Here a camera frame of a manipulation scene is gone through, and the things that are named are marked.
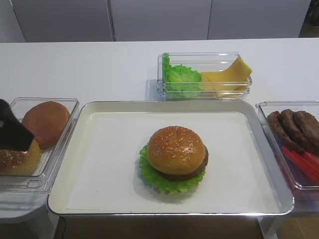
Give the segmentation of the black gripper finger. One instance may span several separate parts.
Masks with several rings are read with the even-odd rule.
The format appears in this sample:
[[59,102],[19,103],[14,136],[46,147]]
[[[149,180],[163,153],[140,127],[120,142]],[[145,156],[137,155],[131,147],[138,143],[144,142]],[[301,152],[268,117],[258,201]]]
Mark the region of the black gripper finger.
[[28,151],[34,135],[13,114],[10,105],[0,100],[0,149]]

